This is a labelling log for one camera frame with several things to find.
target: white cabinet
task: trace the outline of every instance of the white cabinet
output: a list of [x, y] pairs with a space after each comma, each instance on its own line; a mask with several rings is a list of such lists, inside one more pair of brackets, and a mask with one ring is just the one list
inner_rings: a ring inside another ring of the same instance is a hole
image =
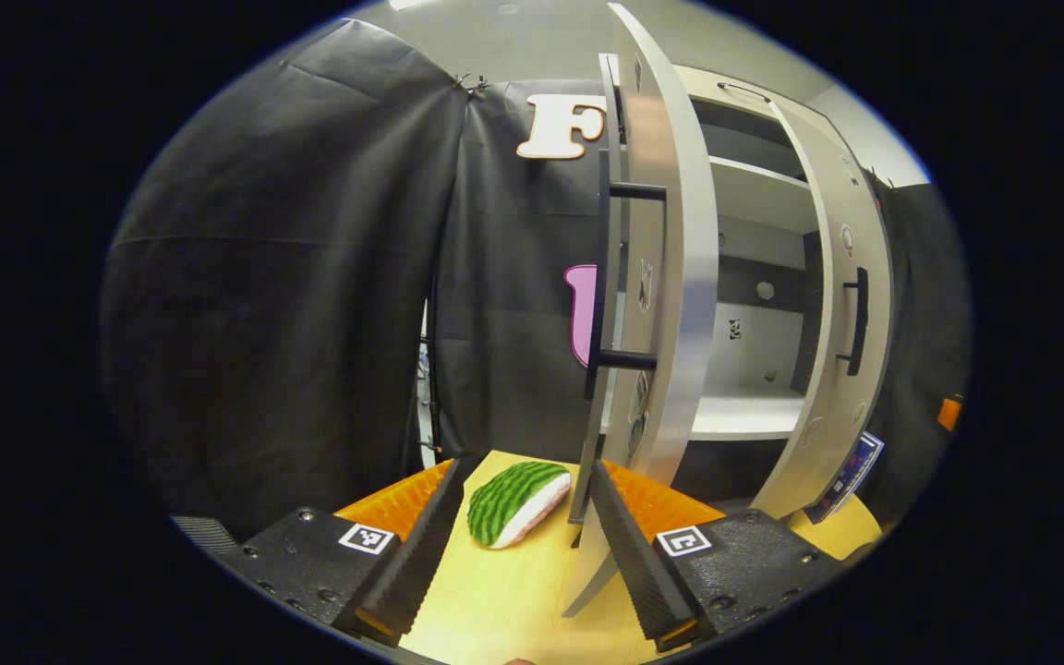
[[[618, 350], [655, 366], [618, 370], [594, 400], [609, 413], [600, 455], [670, 484], [689, 440], [785, 438], [752, 500], [785, 517], [836, 477], [883, 379], [892, 271], [874, 194], [828, 118], [672, 65], [632, 14], [610, 9], [616, 54], [602, 64], [626, 128], [620, 177], [667, 198], [629, 206]], [[598, 428], [593, 416], [595, 440]], [[566, 615], [615, 570], [594, 506], [584, 513]]]

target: metal rod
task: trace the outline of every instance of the metal rod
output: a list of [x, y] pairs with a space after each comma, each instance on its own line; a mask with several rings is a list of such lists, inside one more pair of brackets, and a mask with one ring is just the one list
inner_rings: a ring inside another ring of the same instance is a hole
[[646, 199], [649, 201], [666, 201], [668, 188], [661, 185], [642, 185], [638, 182], [612, 182], [610, 195], [624, 199]]
[[604, 367], [622, 367], [624, 369], [654, 369], [654, 353], [610, 352], [599, 350], [597, 365]]
[[[598, 149], [598, 246], [596, 256], [609, 253], [610, 244], [610, 151]], [[584, 399], [594, 401], [594, 392], [599, 381], [599, 363], [597, 359], [602, 353], [603, 317], [605, 316], [606, 263], [597, 262], [597, 275], [594, 281], [594, 315], [591, 321], [591, 352], [588, 365], [585, 367]]]

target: green watermelon rind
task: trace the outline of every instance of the green watermelon rind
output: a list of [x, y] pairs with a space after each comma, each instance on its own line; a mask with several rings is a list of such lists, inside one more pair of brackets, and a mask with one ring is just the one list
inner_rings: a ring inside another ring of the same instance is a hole
[[491, 547], [525, 502], [567, 472], [564, 466], [550, 462], [521, 462], [495, 475], [470, 495], [467, 506], [470, 537]]

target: black curtain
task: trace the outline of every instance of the black curtain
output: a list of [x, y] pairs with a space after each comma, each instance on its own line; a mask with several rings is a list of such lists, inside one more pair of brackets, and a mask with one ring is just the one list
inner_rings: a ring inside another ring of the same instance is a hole
[[105, 266], [102, 363], [174, 515], [237, 539], [393, 481], [466, 93], [343, 20], [192, 118]]
[[950, 442], [946, 397], [966, 390], [972, 346], [959, 228], [934, 185], [891, 188], [871, 177], [890, 239], [894, 298], [884, 382], [866, 429], [885, 443], [858, 496], [883, 527], [904, 516]]
[[570, 351], [564, 272], [595, 264], [599, 147], [576, 160], [528, 160], [529, 95], [602, 95], [602, 81], [519, 81], [467, 104], [458, 180], [438, 256], [434, 307], [439, 444], [576, 463], [588, 403]]

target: orange object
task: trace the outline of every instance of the orange object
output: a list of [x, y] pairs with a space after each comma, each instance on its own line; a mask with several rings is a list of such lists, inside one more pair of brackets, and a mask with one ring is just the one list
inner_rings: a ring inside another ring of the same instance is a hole
[[647, 536], [648, 543], [663, 531], [703, 525], [725, 517], [720, 510], [706, 506], [688, 495], [655, 483], [654, 480], [645, 479], [629, 468], [606, 460], [602, 460], [602, 464], [610, 472], [613, 487], [618, 489], [618, 496], [627, 504], [630, 516], [634, 518], [643, 535]]
[[355, 609], [355, 616], [359, 616], [361, 621], [363, 621], [364, 624], [368, 624], [369, 627], [376, 628], [377, 631], [380, 631], [385, 635], [396, 634], [396, 631], [394, 631], [393, 628], [385, 627], [383, 621], [376, 618], [376, 616], [372, 616], [371, 612], [364, 610], [363, 606], [358, 606], [358, 609]]
[[421, 511], [434, 496], [437, 485], [446, 477], [446, 470], [454, 462], [452, 459], [414, 472], [405, 480], [393, 483], [379, 493], [371, 494], [334, 514], [376, 529], [393, 531], [402, 541], [410, 537], [410, 531], [421, 516]]
[[942, 409], [938, 410], [938, 425], [946, 427], [947, 432], [954, 432], [955, 422], [959, 420], [959, 411], [963, 408], [955, 400], [942, 400]]

